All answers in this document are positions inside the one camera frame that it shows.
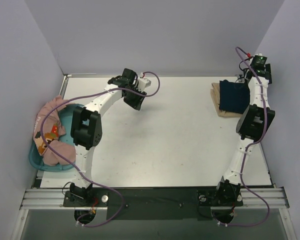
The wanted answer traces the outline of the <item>navy blue t-shirt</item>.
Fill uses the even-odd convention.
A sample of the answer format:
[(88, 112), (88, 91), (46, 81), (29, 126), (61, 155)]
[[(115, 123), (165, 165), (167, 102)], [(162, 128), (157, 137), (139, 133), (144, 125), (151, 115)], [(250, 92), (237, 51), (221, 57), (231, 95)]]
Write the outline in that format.
[(222, 80), (219, 82), (219, 109), (243, 114), (250, 104), (250, 90), (245, 83)]

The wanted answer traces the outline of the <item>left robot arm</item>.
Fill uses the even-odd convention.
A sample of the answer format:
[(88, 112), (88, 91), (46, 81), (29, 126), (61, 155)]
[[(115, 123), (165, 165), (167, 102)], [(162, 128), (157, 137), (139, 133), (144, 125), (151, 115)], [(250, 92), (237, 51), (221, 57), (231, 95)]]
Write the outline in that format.
[(78, 168), (69, 187), (69, 198), (81, 206), (93, 200), (92, 162), (96, 146), (103, 136), (102, 117), (118, 100), (139, 111), (151, 81), (125, 68), (122, 75), (111, 78), (104, 94), (96, 96), (90, 103), (76, 107), (73, 111), (70, 136), (75, 149), (75, 166)]

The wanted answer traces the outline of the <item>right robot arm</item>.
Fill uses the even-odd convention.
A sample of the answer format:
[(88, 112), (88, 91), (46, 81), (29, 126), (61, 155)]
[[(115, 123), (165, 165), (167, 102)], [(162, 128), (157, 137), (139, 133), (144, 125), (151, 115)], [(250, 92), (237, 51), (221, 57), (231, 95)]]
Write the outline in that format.
[(245, 163), (275, 117), (275, 111), (270, 108), (268, 101), (268, 87), (272, 83), (272, 77), (267, 57), (261, 53), (255, 54), (249, 61), (244, 77), (250, 92), (249, 105), (236, 126), (239, 141), (234, 155), (213, 192), (214, 201), (221, 206), (237, 205), (241, 201), (240, 189)]

